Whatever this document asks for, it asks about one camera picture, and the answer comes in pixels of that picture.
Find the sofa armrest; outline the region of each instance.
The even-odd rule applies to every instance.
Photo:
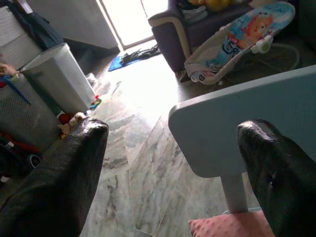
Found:
[[[0,210],[1,237],[77,237],[94,198],[109,129],[86,118]]]
[[[158,46],[174,72],[183,70],[185,60],[191,55],[186,26],[178,0],[151,1],[145,7]]]

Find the armrest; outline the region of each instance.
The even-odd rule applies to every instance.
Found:
[[[175,17],[182,22],[183,17],[177,3],[178,0],[151,1],[151,4],[149,4],[148,7],[145,7],[149,24],[151,24],[153,20],[165,17]]]
[[[86,118],[0,210],[1,237],[77,237],[94,198],[108,126]]]
[[[251,187],[275,236],[314,236],[316,163],[261,119],[240,124],[237,140]]]

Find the clothes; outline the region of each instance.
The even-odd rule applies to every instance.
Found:
[[[120,62],[124,66],[125,64],[130,63],[132,61],[147,59],[159,54],[161,54],[161,51],[158,48],[158,45],[156,44],[154,47],[150,49],[139,49],[131,54],[125,54],[120,58]]]
[[[42,50],[55,47],[64,42],[61,35],[49,24],[47,20],[33,12],[27,14],[18,4],[7,0],[1,1],[1,6],[7,5],[22,28],[39,45]]]

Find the white wall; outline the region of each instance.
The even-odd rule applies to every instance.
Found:
[[[27,0],[64,38],[113,48],[117,42],[96,0]]]

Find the gray plastic bin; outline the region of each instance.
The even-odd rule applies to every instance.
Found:
[[[94,100],[94,91],[66,43],[41,53],[21,71],[67,113],[84,112]]]

